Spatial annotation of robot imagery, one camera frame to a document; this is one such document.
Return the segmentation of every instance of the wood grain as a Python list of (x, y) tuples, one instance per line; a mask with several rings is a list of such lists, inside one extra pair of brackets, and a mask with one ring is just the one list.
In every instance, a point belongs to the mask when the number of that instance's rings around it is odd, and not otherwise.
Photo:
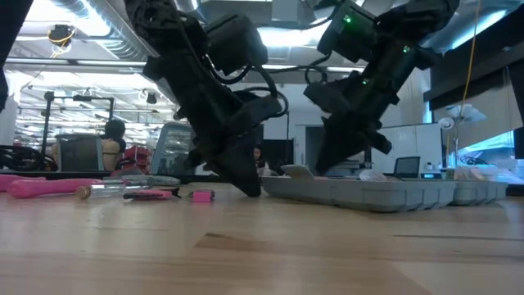
[(524, 202), (371, 214), (0, 195), (0, 294), (522, 294)]

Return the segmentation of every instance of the ceiling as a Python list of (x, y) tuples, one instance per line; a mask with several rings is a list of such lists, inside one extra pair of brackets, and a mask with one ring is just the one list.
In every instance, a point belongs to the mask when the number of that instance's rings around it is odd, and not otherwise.
[[(317, 0), (238, 1), (238, 0), (174, 0), (183, 10), (203, 21), (211, 22), (228, 13), (248, 15), (256, 25), (271, 24), (274, 20), (307, 24), (315, 18), (328, 16), (329, 9), (313, 11)], [(356, 0), (359, 5), (377, 15), (405, 0)], [(481, 23), (491, 25), (516, 9), (524, 0), (482, 1)], [(464, 39), (474, 25), (477, 1), (463, 0), (449, 26), (426, 41), (444, 52), (458, 39)], [(52, 45), (47, 32), (56, 24), (75, 27), (75, 36), (67, 48)], [(269, 64), (278, 66), (304, 65), (321, 55), (315, 46), (327, 25), (308, 31), (289, 29), (260, 29), (269, 48)], [(63, 58), (70, 60), (145, 61), (156, 55), (131, 29), (123, 0), (34, 0), (10, 57)], [(334, 54), (326, 66), (362, 67)], [(116, 99), (115, 117), (126, 121), (127, 139), (145, 143), (157, 137), (157, 131), (173, 119), (177, 109), (174, 97), (165, 84), (155, 84), (139, 74), (139, 69), (125, 67), (102, 70), (100, 67), (7, 65), (10, 79), (22, 89), (17, 138), (35, 142), (41, 137), (43, 94), (57, 91), (65, 95), (90, 94)], [(290, 83), (302, 74), (275, 75), (277, 83)], [(145, 93), (158, 97), (156, 105), (147, 104)], [(50, 137), (64, 132), (97, 132), (106, 120), (107, 102), (92, 101), (78, 104), (65, 100), (52, 103)], [(67, 127), (72, 121), (80, 123)]]

